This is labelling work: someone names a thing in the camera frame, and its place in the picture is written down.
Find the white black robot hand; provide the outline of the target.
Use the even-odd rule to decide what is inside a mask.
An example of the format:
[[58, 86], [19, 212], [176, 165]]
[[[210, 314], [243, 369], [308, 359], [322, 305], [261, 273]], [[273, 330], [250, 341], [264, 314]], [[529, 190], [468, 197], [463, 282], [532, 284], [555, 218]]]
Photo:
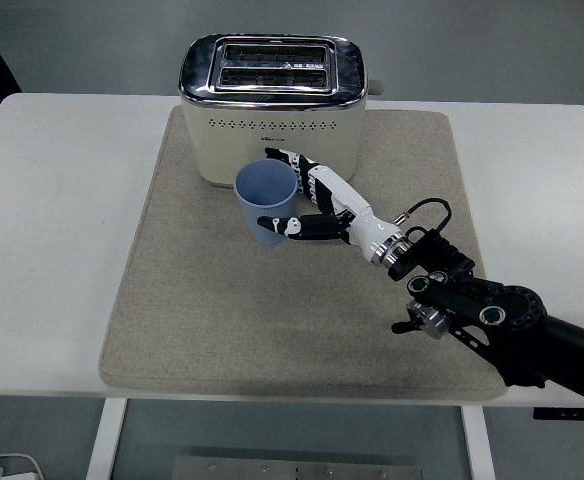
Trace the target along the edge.
[[265, 153], [292, 168], [299, 191], [319, 212], [298, 217], [261, 216], [259, 226], [294, 240], [341, 239], [360, 247], [367, 261], [387, 267], [409, 249], [400, 228], [376, 217], [368, 201], [331, 168], [287, 150], [267, 148]]

